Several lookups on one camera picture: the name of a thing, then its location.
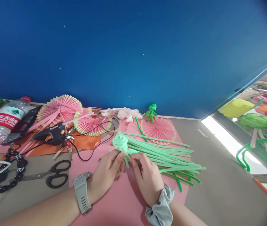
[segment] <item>bottle cap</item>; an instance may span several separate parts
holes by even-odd
[[[28,96],[22,97],[21,100],[23,100],[25,103],[30,103],[31,102],[31,98],[28,97]]]

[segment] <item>scissors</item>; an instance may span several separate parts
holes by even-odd
[[[57,169],[58,165],[60,165],[61,163],[68,163],[69,165],[66,168],[63,169]],[[51,174],[51,173],[55,173],[52,176],[48,176],[46,179],[46,185],[49,188],[60,188],[61,186],[63,186],[67,180],[68,180],[68,175],[67,174],[60,174],[60,172],[62,171],[66,171],[71,167],[71,162],[69,160],[62,160],[60,162],[57,162],[55,165],[53,165],[49,171],[45,172],[45,173],[40,173],[40,174],[33,174],[33,175],[28,175],[28,176],[23,176],[23,178],[21,179],[21,181],[25,181],[25,180],[35,180],[35,179],[39,179],[39,178],[43,178],[45,175],[47,174]],[[52,180],[55,178],[60,178],[60,177],[64,177],[65,180],[59,184],[59,185],[53,185],[52,184]]]

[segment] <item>black scissor handle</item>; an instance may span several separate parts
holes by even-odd
[[[69,164],[67,168],[57,169],[58,165],[60,165],[61,163],[65,163],[65,162]],[[68,170],[70,167],[71,167],[71,162],[69,160],[61,160],[58,163],[56,163],[54,166],[52,166],[49,171],[52,172],[52,173],[57,173],[58,174],[61,171]]]
[[[65,178],[64,182],[62,182],[59,185],[53,185],[52,180],[59,177],[64,177]],[[67,174],[54,174],[53,176],[48,176],[48,178],[46,179],[46,185],[48,185],[49,188],[60,188],[67,182],[68,178],[69,177]]]

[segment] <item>black cord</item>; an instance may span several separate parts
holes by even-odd
[[[113,122],[111,122],[111,121],[106,121],[106,122],[103,122],[103,123],[99,124],[98,126],[101,126],[102,124],[104,124],[104,123],[108,123],[108,122],[110,122],[110,123],[113,124]],[[72,136],[72,137],[83,136],[83,135],[85,135],[85,134],[88,134],[89,132],[86,132],[86,133],[84,133],[84,134],[80,134],[80,135],[75,135],[75,136]]]
[[[115,133],[115,125],[113,124],[113,122],[111,122],[111,123],[112,123],[112,125],[113,125],[113,127],[114,127],[114,132],[113,132],[113,134],[111,135],[110,138],[106,139],[105,141],[102,141],[100,144],[103,144],[104,142],[110,140],[110,139],[114,136],[114,133]],[[75,144],[72,143],[72,141],[71,141],[70,139],[67,139],[67,140],[68,140],[68,141],[75,147],[75,149],[76,149],[76,151],[77,151],[77,154],[78,154],[78,157],[79,157],[82,161],[84,161],[84,162],[87,162],[88,160],[90,160],[90,159],[92,158],[95,149],[100,145],[100,144],[98,144],[98,145],[94,148],[94,150],[93,150],[91,156],[90,156],[87,160],[84,160],[84,159],[82,159],[82,158],[80,157],[80,154],[79,154],[78,149],[77,149],[77,147],[75,146]]]
[[[28,151],[26,151],[26,152],[22,153],[21,155],[24,155],[24,154],[28,153],[29,151],[31,151],[31,150],[33,150],[33,149],[35,149],[35,148],[39,147],[39,146],[42,146],[42,145],[43,145],[43,144],[45,144],[45,143],[46,143],[46,142],[44,142],[44,143],[41,143],[41,144],[39,144],[39,145],[36,145],[35,147],[33,147],[33,148],[29,149]]]

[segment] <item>key ring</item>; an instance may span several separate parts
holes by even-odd
[[[10,150],[12,150],[12,151],[15,151],[15,150],[18,150],[19,148],[21,147],[21,145],[20,144],[18,144],[18,143],[11,143],[11,145],[10,145]]]

